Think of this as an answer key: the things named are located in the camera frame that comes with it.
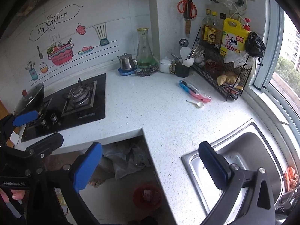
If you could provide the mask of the person's left hand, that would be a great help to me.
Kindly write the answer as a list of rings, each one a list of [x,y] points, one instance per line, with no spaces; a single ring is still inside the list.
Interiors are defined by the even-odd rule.
[[[25,195],[25,191],[24,190],[11,190],[12,194],[11,197],[13,200],[22,200],[24,198]],[[3,198],[5,203],[9,202],[9,197],[7,196],[7,194],[1,189],[1,197]]]

